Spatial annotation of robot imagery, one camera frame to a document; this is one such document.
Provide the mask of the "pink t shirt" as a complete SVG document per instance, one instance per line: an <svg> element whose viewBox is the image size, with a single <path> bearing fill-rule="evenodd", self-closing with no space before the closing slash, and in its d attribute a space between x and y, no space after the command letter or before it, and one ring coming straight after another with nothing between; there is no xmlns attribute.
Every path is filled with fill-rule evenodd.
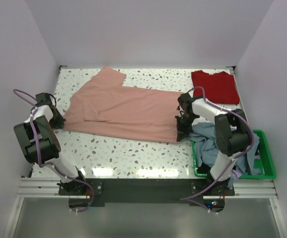
<svg viewBox="0 0 287 238"><path fill-rule="evenodd" d="M103 67L71 97L64 130L176 143L180 92L124 86L125 78Z"/></svg>

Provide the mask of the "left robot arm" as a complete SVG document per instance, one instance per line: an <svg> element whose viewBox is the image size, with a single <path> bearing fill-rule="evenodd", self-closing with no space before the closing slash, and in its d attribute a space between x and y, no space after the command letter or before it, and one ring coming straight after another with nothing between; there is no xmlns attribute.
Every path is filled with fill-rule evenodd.
<svg viewBox="0 0 287 238"><path fill-rule="evenodd" d="M57 109L55 97L50 93L33 97L18 89L13 92L32 106L29 118L13 128L26 161L53 171L60 178L58 186L69 195L92 196L82 172L61 154L54 130L62 129L65 119Z"/></svg>

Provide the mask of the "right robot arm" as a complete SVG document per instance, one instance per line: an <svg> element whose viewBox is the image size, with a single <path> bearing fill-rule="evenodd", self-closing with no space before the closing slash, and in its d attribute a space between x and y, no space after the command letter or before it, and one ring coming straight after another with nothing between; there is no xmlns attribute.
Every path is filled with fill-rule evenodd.
<svg viewBox="0 0 287 238"><path fill-rule="evenodd" d="M203 96L191 97L183 93L178 98L180 115L176 116L176 141L187 138L192 132L195 119L203 117L215 126L218 155L214 166L206 176L205 191L218 194L228 185L236 160L254 146L254 132L242 109L222 108Z"/></svg>

